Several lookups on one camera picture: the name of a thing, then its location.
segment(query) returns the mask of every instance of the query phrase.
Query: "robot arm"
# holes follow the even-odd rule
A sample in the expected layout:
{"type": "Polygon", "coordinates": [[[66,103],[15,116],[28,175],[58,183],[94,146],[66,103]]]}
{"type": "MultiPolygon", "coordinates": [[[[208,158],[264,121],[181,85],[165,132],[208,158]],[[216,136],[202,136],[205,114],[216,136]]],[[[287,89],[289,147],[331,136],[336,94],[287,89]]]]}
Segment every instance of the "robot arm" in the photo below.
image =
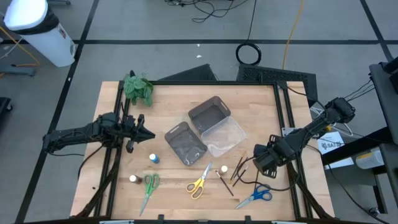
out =
{"type": "Polygon", "coordinates": [[[127,151],[132,153],[133,143],[155,138],[155,134],[144,127],[144,115],[140,114],[136,119],[127,116],[123,123],[114,113],[106,113],[98,116],[97,120],[81,128],[73,128],[57,131],[54,130],[43,137],[43,150],[53,153],[65,146],[83,144],[89,142],[101,142],[105,146],[116,147],[123,138],[130,138],[127,143],[127,151]]]}
{"type": "Polygon", "coordinates": [[[324,111],[304,128],[296,129],[282,138],[271,135],[267,146],[254,146],[254,165],[262,175],[275,178],[276,167],[297,159],[300,151],[316,134],[333,123],[348,123],[355,116],[353,108],[344,98],[335,98],[325,105],[324,111]]]}

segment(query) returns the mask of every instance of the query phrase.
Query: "wooden table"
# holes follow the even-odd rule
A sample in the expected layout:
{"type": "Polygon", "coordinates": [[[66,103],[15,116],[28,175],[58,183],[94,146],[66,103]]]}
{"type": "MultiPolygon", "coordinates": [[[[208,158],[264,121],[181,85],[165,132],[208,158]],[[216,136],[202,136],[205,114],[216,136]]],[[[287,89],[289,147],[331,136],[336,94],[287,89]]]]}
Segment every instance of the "wooden table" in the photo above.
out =
{"type": "MultiPolygon", "coordinates": [[[[304,92],[301,82],[290,82],[288,85],[296,91],[304,92]]],[[[118,82],[103,82],[94,119],[99,114],[113,110],[117,87],[118,82]]],[[[289,96],[296,126],[307,125],[311,122],[307,99],[292,91],[289,91],[289,96]]],[[[245,215],[250,215],[252,220],[295,219],[290,191],[272,191],[271,201],[256,200],[235,210],[237,204],[252,194],[254,185],[241,182],[233,188],[230,185],[234,193],[234,197],[232,197],[215,173],[215,170],[222,165],[227,165],[229,171],[224,179],[229,182],[243,151],[246,151],[248,156],[252,156],[255,144],[267,144],[270,134],[280,134],[272,86],[156,85],[153,99],[154,103],[151,108],[146,107],[141,101],[136,106],[130,106],[129,114],[136,118],[141,113],[145,115],[145,127],[155,133],[156,138],[135,144],[132,154],[127,153],[123,147],[112,219],[157,219],[159,214],[164,214],[167,220],[244,220],[245,215]],[[219,158],[214,158],[207,152],[194,165],[185,166],[165,141],[164,134],[182,121],[186,121],[197,134],[188,117],[188,111],[215,95],[227,104],[232,117],[245,130],[248,137],[219,158]],[[149,160],[151,153],[159,155],[160,163],[154,164],[149,160]],[[198,200],[192,200],[185,187],[202,175],[210,161],[213,162],[213,166],[205,181],[205,191],[198,200]],[[144,184],[130,183],[129,176],[135,174],[143,177],[154,172],[160,175],[160,185],[150,197],[144,213],[139,217],[145,186],[144,184]]],[[[309,144],[317,147],[314,140],[311,140],[309,144]]],[[[99,145],[99,143],[89,144],[86,156],[90,155],[99,145]]],[[[77,214],[98,188],[104,154],[105,149],[102,149],[83,167],[71,215],[77,214]]],[[[302,153],[302,159],[309,191],[326,212],[334,215],[319,153],[311,148],[306,148],[302,153]]],[[[254,181],[257,170],[252,162],[246,164],[249,165],[249,169],[245,173],[244,179],[254,181]]],[[[258,181],[278,188],[289,186],[285,166],[278,167],[276,179],[259,175],[258,181]]],[[[301,214],[304,215],[302,195],[299,188],[297,189],[301,214]]],[[[108,193],[106,192],[101,211],[103,214],[107,199],[108,193]]]]}

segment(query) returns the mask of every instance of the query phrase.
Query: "white trash can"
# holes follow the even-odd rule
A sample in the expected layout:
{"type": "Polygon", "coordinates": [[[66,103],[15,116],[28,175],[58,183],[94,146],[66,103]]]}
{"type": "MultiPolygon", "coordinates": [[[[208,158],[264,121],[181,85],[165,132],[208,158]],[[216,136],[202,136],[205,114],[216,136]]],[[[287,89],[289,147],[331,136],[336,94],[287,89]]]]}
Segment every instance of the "white trash can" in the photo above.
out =
{"type": "Polygon", "coordinates": [[[46,0],[12,0],[4,23],[55,66],[64,67],[75,61],[76,45],[46,0]]]}

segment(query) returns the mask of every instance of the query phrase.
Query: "green scissors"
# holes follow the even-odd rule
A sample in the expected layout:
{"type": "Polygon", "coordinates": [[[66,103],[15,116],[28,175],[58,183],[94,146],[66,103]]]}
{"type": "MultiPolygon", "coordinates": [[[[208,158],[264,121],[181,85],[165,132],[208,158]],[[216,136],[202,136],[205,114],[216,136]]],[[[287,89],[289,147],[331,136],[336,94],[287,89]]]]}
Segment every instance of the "green scissors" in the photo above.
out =
{"type": "Polygon", "coordinates": [[[144,203],[141,206],[141,211],[139,212],[139,216],[141,216],[142,212],[144,211],[145,206],[148,203],[149,196],[152,195],[152,192],[159,186],[160,182],[159,174],[146,175],[144,177],[144,182],[146,186],[145,198],[144,198],[144,203]]]}

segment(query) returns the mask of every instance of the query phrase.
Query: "green leaves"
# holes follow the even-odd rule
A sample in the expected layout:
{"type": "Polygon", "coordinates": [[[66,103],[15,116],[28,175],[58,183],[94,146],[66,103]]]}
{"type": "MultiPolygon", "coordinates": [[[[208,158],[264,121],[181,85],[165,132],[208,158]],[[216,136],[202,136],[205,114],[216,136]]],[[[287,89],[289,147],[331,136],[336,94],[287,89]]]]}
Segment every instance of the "green leaves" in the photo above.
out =
{"type": "Polygon", "coordinates": [[[133,97],[133,98],[131,99],[131,103],[132,103],[133,105],[137,105],[137,97],[133,97]]]}
{"type": "Polygon", "coordinates": [[[149,86],[144,88],[144,98],[148,98],[152,94],[152,90],[149,86]]]}
{"type": "Polygon", "coordinates": [[[138,98],[143,98],[145,105],[152,106],[154,86],[147,79],[126,75],[123,87],[126,98],[130,99],[133,105],[137,104],[138,98]]]}
{"type": "Polygon", "coordinates": [[[144,103],[145,103],[145,105],[147,105],[147,106],[152,106],[152,96],[149,95],[148,97],[145,97],[144,103]]]}

